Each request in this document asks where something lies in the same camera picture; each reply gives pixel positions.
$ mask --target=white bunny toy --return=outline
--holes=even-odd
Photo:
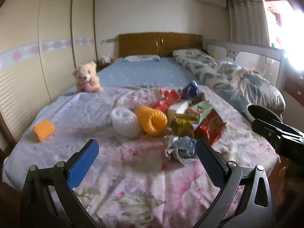
[[[102,55],[101,56],[101,62],[102,62],[102,64],[111,63],[110,54],[108,54],[107,56]]]

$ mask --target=wardrobe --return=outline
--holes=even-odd
[[[0,7],[0,125],[17,142],[38,112],[96,61],[94,0],[5,0]]]

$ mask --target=wooden drawer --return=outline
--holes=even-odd
[[[289,68],[287,77],[304,88],[304,71],[295,71],[293,68]]]
[[[291,80],[289,77],[286,79],[284,91],[295,98],[301,105],[304,106],[304,87],[297,82]]]

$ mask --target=metal screw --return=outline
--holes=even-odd
[[[229,165],[230,167],[236,167],[236,166],[237,166],[237,164],[236,164],[234,161],[229,161],[229,162],[228,162],[228,165]]]
[[[264,167],[263,167],[262,165],[260,165],[260,164],[258,164],[258,165],[256,166],[256,168],[257,168],[258,170],[264,170]]]
[[[29,168],[30,171],[34,171],[36,170],[36,166],[35,165],[32,165],[30,168]]]
[[[57,167],[63,167],[64,166],[64,162],[63,161],[59,161],[57,164],[56,164]]]

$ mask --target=wooden headboard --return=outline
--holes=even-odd
[[[174,32],[143,32],[118,36],[119,57],[129,55],[159,55],[171,57],[178,49],[203,49],[203,36]]]

